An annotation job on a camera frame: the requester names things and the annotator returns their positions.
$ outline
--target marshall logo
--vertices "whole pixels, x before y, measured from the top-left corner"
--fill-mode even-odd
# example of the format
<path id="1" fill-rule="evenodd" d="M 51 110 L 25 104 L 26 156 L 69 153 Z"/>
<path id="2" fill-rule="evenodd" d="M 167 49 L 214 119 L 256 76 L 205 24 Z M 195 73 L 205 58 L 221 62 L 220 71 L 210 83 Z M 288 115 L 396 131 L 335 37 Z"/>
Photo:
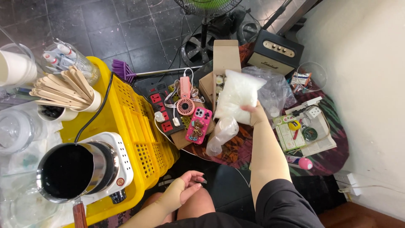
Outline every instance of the marshall logo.
<path id="1" fill-rule="evenodd" d="M 278 69 L 278 67 L 275 67 L 275 66 L 273 66 L 273 65 L 270 65 L 268 62 L 261 62 L 261 64 L 264 64 L 264 65 L 266 65 L 266 66 L 268 66 L 268 67 L 271 67 L 271 68 L 273 68 L 273 69 Z"/>

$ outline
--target yellow plastic crate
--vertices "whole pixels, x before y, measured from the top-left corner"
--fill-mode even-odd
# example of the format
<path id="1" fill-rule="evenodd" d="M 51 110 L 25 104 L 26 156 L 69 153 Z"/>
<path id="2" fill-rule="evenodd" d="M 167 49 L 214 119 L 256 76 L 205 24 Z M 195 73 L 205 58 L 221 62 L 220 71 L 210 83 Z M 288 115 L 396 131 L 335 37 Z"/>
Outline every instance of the yellow plastic crate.
<path id="1" fill-rule="evenodd" d="M 103 96 L 108 86 L 111 72 L 98 58 L 88 59 L 99 67 L 101 78 L 93 88 Z M 63 142 L 73 142 L 77 132 L 94 113 L 80 112 L 74 120 L 62 122 L 60 131 Z M 169 154 L 173 153 L 162 141 L 162 135 L 153 128 L 153 110 L 130 85 L 114 77 L 107 102 L 100 115 L 83 131 L 79 140 L 98 133 L 109 131 L 118 133 L 124 142 L 129 161 L 134 171 L 134 179 L 125 188 L 127 198 L 113 204 L 109 197 L 87 205 L 86 220 L 91 225 L 139 203 L 146 189 L 153 187 L 160 176 L 173 165 Z"/>

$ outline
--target wooden handle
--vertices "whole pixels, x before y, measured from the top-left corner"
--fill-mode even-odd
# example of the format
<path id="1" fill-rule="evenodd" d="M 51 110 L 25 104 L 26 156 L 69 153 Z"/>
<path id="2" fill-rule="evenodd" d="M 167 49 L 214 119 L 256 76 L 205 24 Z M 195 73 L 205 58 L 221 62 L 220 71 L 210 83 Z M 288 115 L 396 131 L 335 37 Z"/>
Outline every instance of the wooden handle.
<path id="1" fill-rule="evenodd" d="M 86 212 L 82 201 L 74 204 L 73 217 L 75 219 L 75 228 L 87 228 Z"/>

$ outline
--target plastic bag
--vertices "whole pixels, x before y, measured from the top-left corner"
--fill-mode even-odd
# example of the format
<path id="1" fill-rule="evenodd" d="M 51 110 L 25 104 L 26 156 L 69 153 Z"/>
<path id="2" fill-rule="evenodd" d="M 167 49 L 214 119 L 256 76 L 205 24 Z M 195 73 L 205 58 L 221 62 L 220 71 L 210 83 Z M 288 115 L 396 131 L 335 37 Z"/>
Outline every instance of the plastic bag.
<path id="1" fill-rule="evenodd" d="M 297 103 L 286 78 L 270 69 L 245 67 L 242 73 L 265 79 L 267 83 L 259 89 L 258 98 L 269 119 L 278 117 L 283 108 Z"/>
<path id="2" fill-rule="evenodd" d="M 266 84 L 266 80 L 232 70 L 225 70 L 225 74 L 227 79 L 214 118 L 232 116 L 238 123 L 250 125 L 250 112 L 243 111 L 240 106 L 256 106 L 257 90 Z"/>
<path id="3" fill-rule="evenodd" d="M 233 117 L 225 117 L 218 121 L 215 126 L 213 137 L 207 143 L 205 153 L 208 156 L 217 156 L 222 152 L 224 145 L 231 138 L 235 137 L 239 131 L 239 125 Z"/>

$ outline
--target white electrical plug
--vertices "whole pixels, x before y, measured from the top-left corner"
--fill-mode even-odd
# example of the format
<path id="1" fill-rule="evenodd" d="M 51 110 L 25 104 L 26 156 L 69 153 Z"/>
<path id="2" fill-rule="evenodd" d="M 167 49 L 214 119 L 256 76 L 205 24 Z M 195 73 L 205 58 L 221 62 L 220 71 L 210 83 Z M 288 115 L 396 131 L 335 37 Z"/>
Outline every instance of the white electrical plug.
<path id="1" fill-rule="evenodd" d="M 164 121 L 164 116 L 161 112 L 155 112 L 156 121 L 162 123 Z"/>
<path id="2" fill-rule="evenodd" d="M 307 117 L 311 120 L 315 119 L 320 113 L 321 113 L 321 109 L 318 107 L 311 107 L 311 109 L 307 110 L 305 112 L 305 114 L 307 115 Z"/>
<path id="3" fill-rule="evenodd" d="M 173 118 L 173 123 L 175 124 L 176 127 L 180 126 L 180 122 L 177 117 Z"/>

